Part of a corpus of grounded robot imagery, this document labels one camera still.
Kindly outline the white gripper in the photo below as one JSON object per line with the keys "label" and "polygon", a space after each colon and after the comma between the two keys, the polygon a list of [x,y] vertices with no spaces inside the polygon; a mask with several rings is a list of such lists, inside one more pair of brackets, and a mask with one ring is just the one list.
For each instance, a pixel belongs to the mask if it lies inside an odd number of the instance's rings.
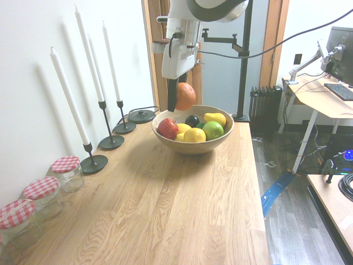
{"label": "white gripper", "polygon": [[162,77],[168,80],[168,111],[174,112],[177,103],[178,83],[186,83],[188,70],[196,63],[199,46],[188,47],[181,41],[172,41],[164,49]]}

